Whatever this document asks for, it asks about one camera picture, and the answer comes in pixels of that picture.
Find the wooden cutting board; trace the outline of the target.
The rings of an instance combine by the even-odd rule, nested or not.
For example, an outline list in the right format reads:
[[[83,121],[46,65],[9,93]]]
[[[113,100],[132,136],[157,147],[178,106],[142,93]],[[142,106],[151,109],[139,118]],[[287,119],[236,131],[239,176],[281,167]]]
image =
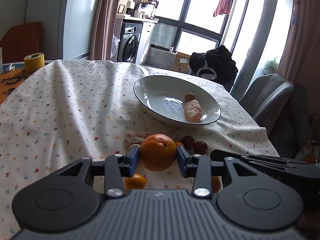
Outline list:
[[[124,14],[126,12],[127,2],[129,0],[119,0],[117,13]]]

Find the white refrigerator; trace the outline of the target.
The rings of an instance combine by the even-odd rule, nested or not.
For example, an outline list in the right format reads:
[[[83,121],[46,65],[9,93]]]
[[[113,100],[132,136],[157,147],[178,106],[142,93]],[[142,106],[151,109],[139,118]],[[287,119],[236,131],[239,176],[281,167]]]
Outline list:
[[[42,24],[46,60],[89,59],[98,0],[28,0],[26,22]]]

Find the white kitchen cabinet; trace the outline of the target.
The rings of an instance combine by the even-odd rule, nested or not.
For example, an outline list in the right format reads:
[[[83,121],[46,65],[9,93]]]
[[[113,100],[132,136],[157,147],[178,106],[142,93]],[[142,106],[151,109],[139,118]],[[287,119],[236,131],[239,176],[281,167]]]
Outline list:
[[[155,25],[155,23],[151,22],[143,23],[142,34],[139,43],[141,45],[141,54],[139,59],[140,64],[144,63],[148,58],[150,42]]]

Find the white ceramic bowl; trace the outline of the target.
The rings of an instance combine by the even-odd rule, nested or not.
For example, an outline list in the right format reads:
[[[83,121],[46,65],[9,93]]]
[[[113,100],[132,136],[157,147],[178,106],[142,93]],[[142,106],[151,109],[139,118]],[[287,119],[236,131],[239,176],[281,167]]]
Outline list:
[[[221,116],[218,102],[203,88],[178,77],[150,75],[137,80],[133,92],[144,109],[157,120],[180,127],[201,127],[216,122]],[[193,93],[202,109],[199,121],[185,117],[185,95]]]

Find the peeled orange mandarin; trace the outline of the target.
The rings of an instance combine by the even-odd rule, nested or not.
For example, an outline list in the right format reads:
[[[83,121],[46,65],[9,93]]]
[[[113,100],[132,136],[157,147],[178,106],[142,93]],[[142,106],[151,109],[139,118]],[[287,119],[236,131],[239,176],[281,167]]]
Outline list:
[[[202,108],[197,100],[190,100],[184,106],[185,117],[190,122],[199,122],[202,118]]]

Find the grey washing machine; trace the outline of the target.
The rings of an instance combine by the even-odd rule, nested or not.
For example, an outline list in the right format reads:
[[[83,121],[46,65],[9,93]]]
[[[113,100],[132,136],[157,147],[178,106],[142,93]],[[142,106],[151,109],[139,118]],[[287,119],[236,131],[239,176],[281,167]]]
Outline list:
[[[136,62],[142,27],[142,22],[125,21],[122,23],[117,55],[118,62]]]

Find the dark red fruit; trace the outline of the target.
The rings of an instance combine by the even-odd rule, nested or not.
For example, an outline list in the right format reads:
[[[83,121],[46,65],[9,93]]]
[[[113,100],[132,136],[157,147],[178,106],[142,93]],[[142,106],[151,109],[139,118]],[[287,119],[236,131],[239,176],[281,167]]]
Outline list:
[[[191,135],[186,135],[183,137],[180,142],[183,144],[186,150],[190,150],[195,145],[195,139]]]
[[[208,153],[208,145],[204,141],[198,141],[194,144],[193,151],[195,154],[205,155]]]

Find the small kumquat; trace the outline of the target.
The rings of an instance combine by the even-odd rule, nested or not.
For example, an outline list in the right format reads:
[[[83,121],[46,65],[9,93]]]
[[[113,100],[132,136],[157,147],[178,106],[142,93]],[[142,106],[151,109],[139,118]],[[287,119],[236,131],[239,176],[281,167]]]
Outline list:
[[[132,189],[144,189],[147,184],[147,180],[142,175],[135,173],[130,178],[124,178],[123,183],[126,192],[129,192]]]
[[[180,141],[175,141],[175,145],[176,145],[176,147],[178,147],[178,146],[184,147],[184,145]]]

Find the black clothing on chair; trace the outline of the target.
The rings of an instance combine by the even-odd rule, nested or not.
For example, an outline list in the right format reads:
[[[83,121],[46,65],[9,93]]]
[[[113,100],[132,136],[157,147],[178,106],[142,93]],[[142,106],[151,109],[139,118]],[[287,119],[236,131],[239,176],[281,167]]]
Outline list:
[[[227,92],[238,74],[232,53],[224,45],[206,53],[192,53],[189,67],[195,76],[223,85]]]

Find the pink curtain right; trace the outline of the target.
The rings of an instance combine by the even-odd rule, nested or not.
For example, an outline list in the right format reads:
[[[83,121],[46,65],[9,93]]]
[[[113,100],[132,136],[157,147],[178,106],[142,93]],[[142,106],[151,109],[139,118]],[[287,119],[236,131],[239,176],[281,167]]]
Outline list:
[[[293,0],[289,34],[277,73],[303,85],[309,113],[319,115],[319,0]]]

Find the white plastic bag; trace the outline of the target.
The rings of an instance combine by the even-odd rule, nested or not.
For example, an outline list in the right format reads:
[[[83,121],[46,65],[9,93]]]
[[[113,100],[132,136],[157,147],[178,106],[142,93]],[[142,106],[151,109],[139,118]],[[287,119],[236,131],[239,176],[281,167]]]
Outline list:
[[[111,61],[116,62],[118,57],[118,48],[120,44],[120,39],[115,35],[112,37],[112,46],[111,46]]]

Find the brown curtain left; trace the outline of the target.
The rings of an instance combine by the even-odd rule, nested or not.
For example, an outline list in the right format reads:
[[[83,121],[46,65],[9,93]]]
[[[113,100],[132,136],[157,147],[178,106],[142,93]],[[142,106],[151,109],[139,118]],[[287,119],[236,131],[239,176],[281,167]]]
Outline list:
[[[91,38],[91,60],[109,60],[119,0],[98,0]]]

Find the large orange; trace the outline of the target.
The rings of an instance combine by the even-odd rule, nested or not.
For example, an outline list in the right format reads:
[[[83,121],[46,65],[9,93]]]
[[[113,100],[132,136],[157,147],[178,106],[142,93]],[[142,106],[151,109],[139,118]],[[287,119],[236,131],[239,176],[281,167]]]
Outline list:
[[[139,147],[139,160],[150,171],[164,171],[176,160],[175,142],[164,134],[148,136]]]

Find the red hanging towel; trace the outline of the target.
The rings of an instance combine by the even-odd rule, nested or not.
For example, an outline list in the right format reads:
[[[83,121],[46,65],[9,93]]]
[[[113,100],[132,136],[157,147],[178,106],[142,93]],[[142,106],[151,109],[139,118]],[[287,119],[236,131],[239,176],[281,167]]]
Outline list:
[[[219,0],[213,17],[218,15],[228,15],[231,9],[232,0]]]

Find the cardboard box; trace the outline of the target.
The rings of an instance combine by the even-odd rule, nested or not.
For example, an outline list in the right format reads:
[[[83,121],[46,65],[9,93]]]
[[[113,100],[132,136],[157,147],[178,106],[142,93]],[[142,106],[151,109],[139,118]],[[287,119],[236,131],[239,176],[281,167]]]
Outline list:
[[[190,55],[177,52],[172,70],[187,74],[189,72]]]

